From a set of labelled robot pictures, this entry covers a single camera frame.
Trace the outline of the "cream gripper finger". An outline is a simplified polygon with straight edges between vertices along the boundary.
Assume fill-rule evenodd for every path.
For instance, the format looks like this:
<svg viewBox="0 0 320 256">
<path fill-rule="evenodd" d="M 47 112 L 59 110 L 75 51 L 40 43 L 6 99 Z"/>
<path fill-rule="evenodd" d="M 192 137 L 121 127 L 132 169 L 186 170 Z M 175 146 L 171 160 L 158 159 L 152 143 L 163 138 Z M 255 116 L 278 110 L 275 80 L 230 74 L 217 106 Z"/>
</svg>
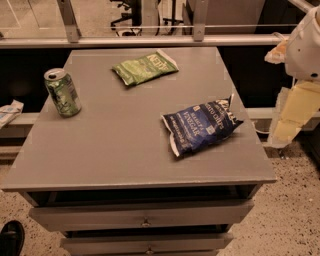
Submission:
<svg viewBox="0 0 320 256">
<path fill-rule="evenodd" d="M 298 80 L 278 94 L 270 125 L 268 144 L 284 148 L 292 142 L 320 109 L 320 83 Z"/>
</svg>

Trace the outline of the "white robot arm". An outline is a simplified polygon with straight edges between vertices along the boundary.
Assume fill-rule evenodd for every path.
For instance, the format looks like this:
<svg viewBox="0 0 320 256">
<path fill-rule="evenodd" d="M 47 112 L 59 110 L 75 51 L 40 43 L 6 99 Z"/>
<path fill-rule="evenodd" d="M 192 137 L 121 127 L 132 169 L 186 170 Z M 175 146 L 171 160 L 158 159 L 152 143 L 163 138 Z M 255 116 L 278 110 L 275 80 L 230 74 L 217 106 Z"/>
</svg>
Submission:
<svg viewBox="0 0 320 256">
<path fill-rule="evenodd" d="M 269 128 L 267 145 L 280 149 L 290 144 L 320 109 L 320 6 L 312 8 L 289 38 L 264 59 L 284 63 L 286 73 L 293 78 L 292 87 L 282 88 L 278 94 Z"/>
</svg>

